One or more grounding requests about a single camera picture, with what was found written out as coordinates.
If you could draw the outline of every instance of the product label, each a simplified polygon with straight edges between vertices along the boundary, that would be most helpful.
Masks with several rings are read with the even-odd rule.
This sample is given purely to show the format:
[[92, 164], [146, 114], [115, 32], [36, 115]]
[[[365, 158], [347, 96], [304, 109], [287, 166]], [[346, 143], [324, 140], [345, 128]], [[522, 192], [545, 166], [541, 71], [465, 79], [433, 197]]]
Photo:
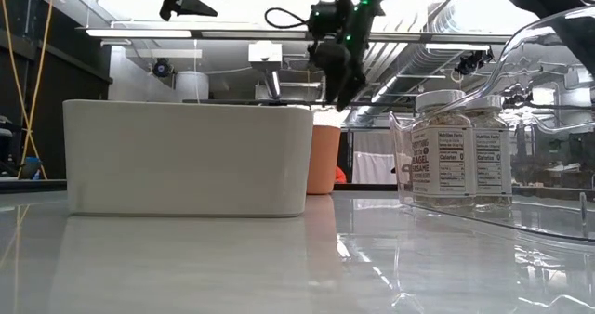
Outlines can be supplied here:
[[412, 133], [413, 191], [429, 197], [467, 197], [475, 192], [470, 128], [430, 126]]
[[508, 129], [476, 128], [473, 135], [477, 155], [477, 194], [510, 195], [512, 181]]

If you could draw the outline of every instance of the white countertop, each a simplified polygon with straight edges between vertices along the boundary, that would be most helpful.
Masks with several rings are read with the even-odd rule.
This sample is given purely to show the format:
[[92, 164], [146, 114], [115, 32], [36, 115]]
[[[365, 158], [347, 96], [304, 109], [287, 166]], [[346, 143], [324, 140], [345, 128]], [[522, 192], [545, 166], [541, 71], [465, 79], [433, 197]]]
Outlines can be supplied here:
[[[311, 197], [288, 219], [67, 217], [62, 192], [0, 196], [0, 313], [595, 312], [594, 246], [395, 195]], [[20, 231], [8, 203], [35, 203]]]

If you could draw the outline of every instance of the plastic jar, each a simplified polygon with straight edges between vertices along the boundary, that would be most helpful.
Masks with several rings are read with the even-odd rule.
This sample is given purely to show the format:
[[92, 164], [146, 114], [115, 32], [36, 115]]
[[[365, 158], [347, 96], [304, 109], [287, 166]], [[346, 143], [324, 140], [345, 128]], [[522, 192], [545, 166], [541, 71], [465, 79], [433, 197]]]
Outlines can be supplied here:
[[478, 210], [512, 204], [509, 126], [500, 118], [501, 111], [500, 96], [475, 99], [464, 111], [473, 124]]
[[471, 120], [461, 109], [430, 113], [465, 97], [459, 90], [426, 92], [417, 96], [421, 121], [414, 124], [412, 181], [416, 203], [437, 208], [475, 204], [475, 156]]

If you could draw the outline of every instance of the orange cup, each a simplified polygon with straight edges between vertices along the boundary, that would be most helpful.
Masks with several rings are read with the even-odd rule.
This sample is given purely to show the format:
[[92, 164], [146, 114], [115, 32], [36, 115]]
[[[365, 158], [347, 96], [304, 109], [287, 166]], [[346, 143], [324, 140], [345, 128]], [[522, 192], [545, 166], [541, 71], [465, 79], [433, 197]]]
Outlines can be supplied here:
[[308, 173], [308, 194], [328, 194], [333, 191], [340, 138], [341, 129], [338, 127], [314, 126]]

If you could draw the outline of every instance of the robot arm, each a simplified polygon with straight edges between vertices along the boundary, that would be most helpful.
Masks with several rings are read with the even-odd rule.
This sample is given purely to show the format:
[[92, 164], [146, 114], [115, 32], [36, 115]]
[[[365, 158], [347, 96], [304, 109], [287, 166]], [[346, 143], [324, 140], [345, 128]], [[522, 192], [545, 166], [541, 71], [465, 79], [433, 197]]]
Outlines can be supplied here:
[[[365, 85], [362, 59], [368, 47], [368, 36], [375, 16], [381, 15], [383, 0], [320, 2], [311, 6], [308, 29], [314, 38], [309, 46], [311, 62], [326, 74], [326, 101], [337, 98], [337, 109], [343, 110]], [[545, 18], [576, 7], [582, 0], [510, 0], [517, 7]], [[552, 26], [576, 57], [595, 72], [595, 47], [586, 35], [569, 30], [567, 25]], [[332, 36], [332, 41], [325, 37]]]

